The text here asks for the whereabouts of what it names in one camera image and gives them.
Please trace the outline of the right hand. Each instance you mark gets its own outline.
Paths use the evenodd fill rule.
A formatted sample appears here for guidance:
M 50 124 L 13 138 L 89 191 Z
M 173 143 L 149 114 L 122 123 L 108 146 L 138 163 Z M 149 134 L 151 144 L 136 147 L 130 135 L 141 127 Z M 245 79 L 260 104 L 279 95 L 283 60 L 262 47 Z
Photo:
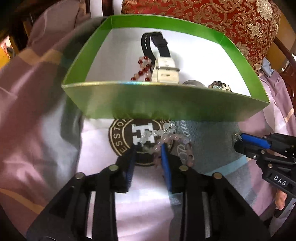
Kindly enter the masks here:
M 276 209 L 283 210 L 285 207 L 285 200 L 287 198 L 287 194 L 281 190 L 277 190 L 275 195 L 275 205 Z

